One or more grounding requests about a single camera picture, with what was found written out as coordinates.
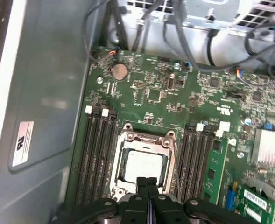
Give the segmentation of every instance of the heatsink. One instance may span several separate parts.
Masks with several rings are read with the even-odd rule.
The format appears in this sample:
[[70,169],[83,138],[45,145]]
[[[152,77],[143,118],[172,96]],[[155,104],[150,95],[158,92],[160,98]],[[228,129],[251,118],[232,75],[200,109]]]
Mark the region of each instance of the heatsink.
[[275,131],[256,130],[251,161],[275,167]]

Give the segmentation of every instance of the cpu socket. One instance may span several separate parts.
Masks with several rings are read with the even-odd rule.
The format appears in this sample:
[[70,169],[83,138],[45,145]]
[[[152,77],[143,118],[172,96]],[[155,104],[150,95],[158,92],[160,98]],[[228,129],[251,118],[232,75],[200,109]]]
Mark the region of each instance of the cpu socket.
[[169,194],[175,167],[176,136],[135,132],[126,123],[118,136],[110,180],[111,197],[119,201],[136,192],[137,177],[156,177],[159,193]]

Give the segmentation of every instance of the sticker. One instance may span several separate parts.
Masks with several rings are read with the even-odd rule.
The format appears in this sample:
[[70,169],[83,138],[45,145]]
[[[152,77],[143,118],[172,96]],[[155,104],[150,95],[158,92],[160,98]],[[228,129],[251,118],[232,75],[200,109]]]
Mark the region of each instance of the sticker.
[[13,167],[27,161],[33,127],[33,121],[20,122],[13,158]]
[[262,220],[261,216],[258,213],[254,212],[253,210],[251,210],[250,208],[247,208],[247,214],[250,215],[252,218],[254,218],[256,221],[258,221],[259,223]]
[[260,206],[262,209],[266,210],[267,203],[259,197],[255,196],[254,194],[250,193],[248,190],[244,190],[244,197],[246,197],[248,200],[252,201],[256,205]]

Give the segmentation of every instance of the barcode sticker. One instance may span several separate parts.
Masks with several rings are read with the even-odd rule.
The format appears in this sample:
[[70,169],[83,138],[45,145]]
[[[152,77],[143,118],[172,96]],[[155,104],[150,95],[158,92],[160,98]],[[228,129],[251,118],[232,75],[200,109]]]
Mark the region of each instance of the barcode sticker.
[[252,218],[254,218],[256,221],[258,221],[259,223],[262,220],[261,216],[258,213],[254,212],[253,210],[251,210],[250,208],[247,208],[247,214],[250,215]]
[[244,190],[244,197],[246,197],[248,200],[252,201],[256,205],[260,206],[262,209],[266,210],[267,202],[260,199],[259,197],[257,197],[253,193],[250,193],[248,190]]

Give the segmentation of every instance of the blue slot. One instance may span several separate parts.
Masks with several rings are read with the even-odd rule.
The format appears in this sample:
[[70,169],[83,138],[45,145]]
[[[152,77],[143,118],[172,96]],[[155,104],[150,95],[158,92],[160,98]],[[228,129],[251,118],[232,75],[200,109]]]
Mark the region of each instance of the blue slot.
[[264,124],[264,129],[266,129],[266,130],[274,130],[274,125],[272,125],[270,123],[266,123],[266,124]]
[[226,204],[225,209],[232,211],[234,209],[234,200],[236,197],[236,193],[232,190],[228,189],[226,193]]

